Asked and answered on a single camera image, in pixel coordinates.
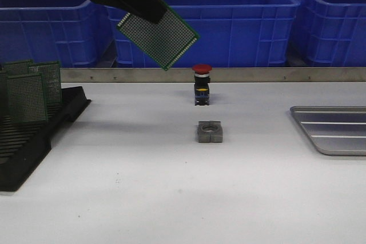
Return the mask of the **green perforated circuit board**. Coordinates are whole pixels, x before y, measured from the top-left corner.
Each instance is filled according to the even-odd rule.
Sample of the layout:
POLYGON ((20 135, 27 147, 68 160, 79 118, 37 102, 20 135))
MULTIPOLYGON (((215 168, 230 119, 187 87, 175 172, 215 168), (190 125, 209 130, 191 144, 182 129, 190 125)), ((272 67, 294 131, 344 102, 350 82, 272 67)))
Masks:
POLYGON ((158 23, 127 13, 117 23, 117 30, 165 71, 200 38, 170 6, 158 23))

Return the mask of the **black slotted board rack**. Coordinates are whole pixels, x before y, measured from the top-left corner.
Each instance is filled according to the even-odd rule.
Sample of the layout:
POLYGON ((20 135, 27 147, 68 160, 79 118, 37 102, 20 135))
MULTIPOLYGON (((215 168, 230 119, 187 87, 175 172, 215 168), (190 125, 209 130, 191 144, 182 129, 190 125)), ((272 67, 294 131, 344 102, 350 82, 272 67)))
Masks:
POLYGON ((13 125, 1 118, 1 192, 15 192, 51 150, 51 139, 66 121, 74 122, 88 107, 81 86, 63 88, 62 103, 47 107, 48 121, 13 125))

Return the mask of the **silver metal tray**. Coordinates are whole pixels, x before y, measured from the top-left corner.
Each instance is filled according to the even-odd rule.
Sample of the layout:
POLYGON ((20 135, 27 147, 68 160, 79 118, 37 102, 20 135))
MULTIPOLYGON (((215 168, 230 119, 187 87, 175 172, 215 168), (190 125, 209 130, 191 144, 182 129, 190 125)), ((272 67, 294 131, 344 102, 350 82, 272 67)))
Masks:
POLYGON ((364 106, 293 106, 290 112, 319 153, 365 156, 364 106))

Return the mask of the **left blue plastic bin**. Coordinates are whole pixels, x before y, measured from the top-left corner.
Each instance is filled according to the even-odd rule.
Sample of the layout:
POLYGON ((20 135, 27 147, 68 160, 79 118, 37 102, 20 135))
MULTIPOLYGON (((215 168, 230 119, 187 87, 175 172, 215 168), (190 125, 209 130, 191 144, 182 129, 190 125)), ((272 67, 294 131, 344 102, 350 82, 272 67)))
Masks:
POLYGON ((1 62, 94 67, 113 41, 105 6, 91 0, 1 0, 1 62))

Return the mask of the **blue plastic bin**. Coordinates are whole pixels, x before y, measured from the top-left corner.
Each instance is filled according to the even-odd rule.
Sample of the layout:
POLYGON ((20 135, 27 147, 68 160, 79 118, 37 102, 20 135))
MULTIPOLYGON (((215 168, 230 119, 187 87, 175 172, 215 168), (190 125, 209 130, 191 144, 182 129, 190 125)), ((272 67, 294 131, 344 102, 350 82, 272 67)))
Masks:
POLYGON ((91 0, 1 0, 1 62, 94 67, 113 41, 105 6, 91 0))
POLYGON ((199 35, 174 64, 281 67, 297 0, 164 0, 199 35))
POLYGON ((290 43, 308 66, 365 66, 365 0, 298 1, 290 43))

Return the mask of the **red emergency stop button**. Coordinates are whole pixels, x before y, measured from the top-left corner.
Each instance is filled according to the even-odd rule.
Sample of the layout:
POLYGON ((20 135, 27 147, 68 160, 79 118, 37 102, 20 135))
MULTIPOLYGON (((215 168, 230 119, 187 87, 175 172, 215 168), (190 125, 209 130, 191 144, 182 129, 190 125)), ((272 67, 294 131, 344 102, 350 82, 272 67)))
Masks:
POLYGON ((209 83, 211 65, 197 64, 192 67, 194 71, 194 105, 209 105, 209 83))

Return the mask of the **centre blue plastic bin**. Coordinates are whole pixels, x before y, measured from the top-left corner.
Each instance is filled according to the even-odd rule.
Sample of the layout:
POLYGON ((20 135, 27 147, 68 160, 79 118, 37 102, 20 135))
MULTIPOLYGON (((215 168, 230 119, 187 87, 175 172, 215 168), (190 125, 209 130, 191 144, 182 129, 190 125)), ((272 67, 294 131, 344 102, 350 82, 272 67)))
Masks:
POLYGON ((281 67, 297 0, 164 0, 199 35, 174 64, 281 67))

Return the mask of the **right blue plastic bin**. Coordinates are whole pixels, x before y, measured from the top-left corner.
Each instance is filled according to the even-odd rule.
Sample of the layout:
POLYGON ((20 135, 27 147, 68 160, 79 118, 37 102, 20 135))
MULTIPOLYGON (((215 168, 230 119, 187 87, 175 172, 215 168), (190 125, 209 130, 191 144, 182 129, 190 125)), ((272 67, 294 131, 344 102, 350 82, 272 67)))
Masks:
POLYGON ((290 43, 308 66, 365 66, 365 0, 298 1, 290 43))

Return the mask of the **metal table edge rail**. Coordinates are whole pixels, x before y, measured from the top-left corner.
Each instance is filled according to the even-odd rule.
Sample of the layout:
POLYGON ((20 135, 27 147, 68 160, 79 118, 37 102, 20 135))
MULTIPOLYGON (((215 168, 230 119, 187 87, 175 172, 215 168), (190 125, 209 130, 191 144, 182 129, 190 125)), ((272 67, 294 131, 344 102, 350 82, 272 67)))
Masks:
MULTIPOLYGON (((248 82, 364 82, 365 67, 235 67, 214 68, 212 83, 248 82)), ((175 68, 61 69, 63 83, 192 83, 193 70, 175 68)))

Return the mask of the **grey square metal mount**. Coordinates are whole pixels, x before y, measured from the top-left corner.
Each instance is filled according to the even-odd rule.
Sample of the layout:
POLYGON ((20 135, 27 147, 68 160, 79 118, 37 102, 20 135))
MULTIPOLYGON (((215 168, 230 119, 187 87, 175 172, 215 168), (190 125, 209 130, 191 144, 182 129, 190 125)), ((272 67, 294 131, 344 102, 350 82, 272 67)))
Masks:
POLYGON ((199 143, 222 143, 223 129, 220 121, 199 121, 197 140, 199 143))

